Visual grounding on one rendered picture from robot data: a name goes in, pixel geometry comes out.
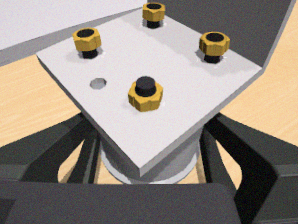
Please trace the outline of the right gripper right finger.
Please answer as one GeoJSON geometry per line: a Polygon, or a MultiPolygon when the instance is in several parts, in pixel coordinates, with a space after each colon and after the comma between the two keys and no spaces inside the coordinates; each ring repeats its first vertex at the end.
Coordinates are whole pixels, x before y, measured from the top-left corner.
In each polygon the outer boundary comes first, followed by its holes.
{"type": "Polygon", "coordinates": [[[298,146],[220,112],[204,124],[199,143],[206,183],[231,189],[241,224],[298,220],[298,146]],[[238,192],[216,140],[240,166],[238,192]]]}

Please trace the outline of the yellow hex nut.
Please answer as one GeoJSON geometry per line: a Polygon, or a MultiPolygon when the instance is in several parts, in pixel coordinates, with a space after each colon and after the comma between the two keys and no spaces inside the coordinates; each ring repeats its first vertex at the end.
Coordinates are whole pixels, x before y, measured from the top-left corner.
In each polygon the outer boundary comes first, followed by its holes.
{"type": "Polygon", "coordinates": [[[161,21],[164,19],[165,6],[160,3],[146,3],[143,5],[142,18],[148,21],[161,21]]]}
{"type": "Polygon", "coordinates": [[[220,32],[207,32],[199,38],[200,50],[210,56],[221,56],[229,49],[230,39],[220,32]]]}
{"type": "Polygon", "coordinates": [[[76,50],[91,51],[101,45],[100,34],[95,28],[83,28],[72,34],[76,50]]]}
{"type": "Polygon", "coordinates": [[[163,97],[163,87],[155,81],[155,92],[149,96],[142,96],[136,91],[136,81],[128,92],[128,101],[139,112],[157,110],[163,97]]]}

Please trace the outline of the grey shallow rectangular tray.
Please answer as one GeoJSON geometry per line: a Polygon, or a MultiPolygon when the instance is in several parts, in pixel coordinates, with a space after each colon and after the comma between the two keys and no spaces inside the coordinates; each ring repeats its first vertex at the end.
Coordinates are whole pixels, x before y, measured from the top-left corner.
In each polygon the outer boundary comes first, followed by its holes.
{"type": "Polygon", "coordinates": [[[142,9],[146,3],[147,0],[0,0],[0,67],[73,37],[80,29],[94,28],[142,9]]]}

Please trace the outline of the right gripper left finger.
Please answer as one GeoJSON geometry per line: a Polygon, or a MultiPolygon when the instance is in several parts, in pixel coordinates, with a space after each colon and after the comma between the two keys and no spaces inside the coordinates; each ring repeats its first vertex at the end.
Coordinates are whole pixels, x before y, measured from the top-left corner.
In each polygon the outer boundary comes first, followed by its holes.
{"type": "Polygon", "coordinates": [[[78,160],[66,183],[94,183],[100,137],[82,112],[1,146],[0,177],[59,183],[60,166],[84,138],[78,160]]]}

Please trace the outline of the grey cylinder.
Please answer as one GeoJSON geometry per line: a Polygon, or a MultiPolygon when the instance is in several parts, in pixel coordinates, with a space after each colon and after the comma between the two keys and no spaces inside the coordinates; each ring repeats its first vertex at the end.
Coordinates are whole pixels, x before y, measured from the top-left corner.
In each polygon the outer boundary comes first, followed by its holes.
{"type": "MultiPolygon", "coordinates": [[[[142,96],[153,94],[155,80],[150,76],[139,77],[136,80],[136,91],[142,96]]],[[[198,161],[203,127],[141,177],[98,132],[99,153],[107,171],[122,184],[177,184],[191,173],[198,161]]]]}

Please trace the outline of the grey metal bracket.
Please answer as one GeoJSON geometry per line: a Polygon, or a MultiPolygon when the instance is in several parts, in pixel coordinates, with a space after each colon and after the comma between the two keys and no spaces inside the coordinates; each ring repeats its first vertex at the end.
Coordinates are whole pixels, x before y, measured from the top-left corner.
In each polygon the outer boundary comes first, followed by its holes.
{"type": "Polygon", "coordinates": [[[159,27],[142,9],[102,25],[97,57],[84,59],[73,37],[36,54],[40,65],[98,132],[144,175],[262,74],[297,0],[147,0],[165,6],[159,27]],[[199,38],[220,32],[229,49],[204,61],[199,38]],[[163,87],[157,110],[139,112],[128,92],[139,77],[163,87]],[[92,89],[103,83],[102,89],[92,89]]]}

